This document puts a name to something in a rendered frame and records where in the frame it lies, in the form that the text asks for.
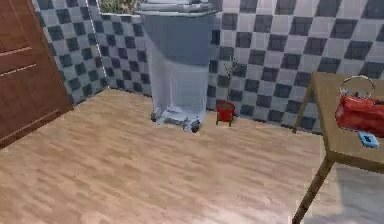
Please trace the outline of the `brown wooden room door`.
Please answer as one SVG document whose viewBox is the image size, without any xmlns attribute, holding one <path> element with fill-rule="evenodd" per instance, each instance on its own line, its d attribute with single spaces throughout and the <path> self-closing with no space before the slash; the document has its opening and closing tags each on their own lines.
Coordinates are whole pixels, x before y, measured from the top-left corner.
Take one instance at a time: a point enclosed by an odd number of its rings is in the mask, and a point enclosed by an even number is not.
<svg viewBox="0 0 384 224">
<path fill-rule="evenodd" d="M 0 150 L 72 110 L 31 0 L 0 0 Z"/>
</svg>

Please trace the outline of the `brown wooden table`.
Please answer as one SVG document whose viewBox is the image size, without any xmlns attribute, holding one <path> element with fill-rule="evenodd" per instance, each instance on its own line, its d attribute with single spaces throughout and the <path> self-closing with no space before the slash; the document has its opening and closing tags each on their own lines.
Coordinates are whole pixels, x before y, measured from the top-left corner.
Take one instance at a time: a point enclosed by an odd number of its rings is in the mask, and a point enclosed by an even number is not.
<svg viewBox="0 0 384 224">
<path fill-rule="evenodd" d="M 314 72 L 308 84 L 292 132 L 297 131 L 311 92 L 314 92 L 325 157 L 292 218 L 292 224 L 300 224 L 335 163 L 384 174 L 384 138 L 378 139 L 380 143 L 378 149 L 369 149 L 361 144 L 356 133 L 339 128 L 336 123 L 335 112 L 340 98 L 339 87 L 347 78 L 348 76 L 343 74 Z"/>
</svg>

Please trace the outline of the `light blue phone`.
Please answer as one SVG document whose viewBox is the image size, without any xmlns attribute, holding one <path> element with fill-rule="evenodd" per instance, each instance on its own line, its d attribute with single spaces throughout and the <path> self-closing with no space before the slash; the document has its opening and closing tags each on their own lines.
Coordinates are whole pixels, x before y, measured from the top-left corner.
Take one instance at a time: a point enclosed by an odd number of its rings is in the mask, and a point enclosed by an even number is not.
<svg viewBox="0 0 384 224">
<path fill-rule="evenodd" d="M 370 148 L 378 148 L 379 147 L 379 142 L 376 139 L 376 137 L 370 133 L 366 132 L 358 132 L 358 137 L 362 143 L 363 146 L 365 147 L 370 147 Z"/>
</svg>

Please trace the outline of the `green plant in white planter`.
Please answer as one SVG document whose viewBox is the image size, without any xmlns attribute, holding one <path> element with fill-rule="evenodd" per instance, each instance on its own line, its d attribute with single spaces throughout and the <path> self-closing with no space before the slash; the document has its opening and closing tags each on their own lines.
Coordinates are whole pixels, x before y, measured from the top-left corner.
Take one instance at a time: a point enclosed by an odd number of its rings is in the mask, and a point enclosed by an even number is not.
<svg viewBox="0 0 384 224">
<path fill-rule="evenodd" d="M 102 14 L 135 15 L 141 0 L 97 0 Z"/>
</svg>

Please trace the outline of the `grey wheeled bin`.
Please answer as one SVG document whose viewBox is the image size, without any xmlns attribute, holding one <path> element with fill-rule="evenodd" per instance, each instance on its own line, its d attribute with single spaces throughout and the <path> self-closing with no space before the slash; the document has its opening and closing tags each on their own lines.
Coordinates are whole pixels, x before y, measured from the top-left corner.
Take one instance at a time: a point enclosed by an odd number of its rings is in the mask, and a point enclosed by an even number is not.
<svg viewBox="0 0 384 224">
<path fill-rule="evenodd" d="M 195 133 L 206 114 L 217 7 L 210 0 L 143 0 L 137 13 L 145 37 L 151 120 Z"/>
</svg>

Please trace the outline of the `house plant in red pot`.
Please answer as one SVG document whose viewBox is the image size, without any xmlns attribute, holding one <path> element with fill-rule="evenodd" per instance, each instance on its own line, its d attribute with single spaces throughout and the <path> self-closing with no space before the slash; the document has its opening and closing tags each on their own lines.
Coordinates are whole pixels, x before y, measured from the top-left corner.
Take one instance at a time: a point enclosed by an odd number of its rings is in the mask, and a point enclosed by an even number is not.
<svg viewBox="0 0 384 224">
<path fill-rule="evenodd" d="M 239 66 L 239 60 L 235 56 L 231 56 L 230 61 L 224 65 L 228 81 L 227 95 L 223 101 L 216 105 L 216 124 L 227 122 L 229 126 L 232 126 L 235 106 L 230 102 L 231 82 L 233 73 Z"/>
</svg>

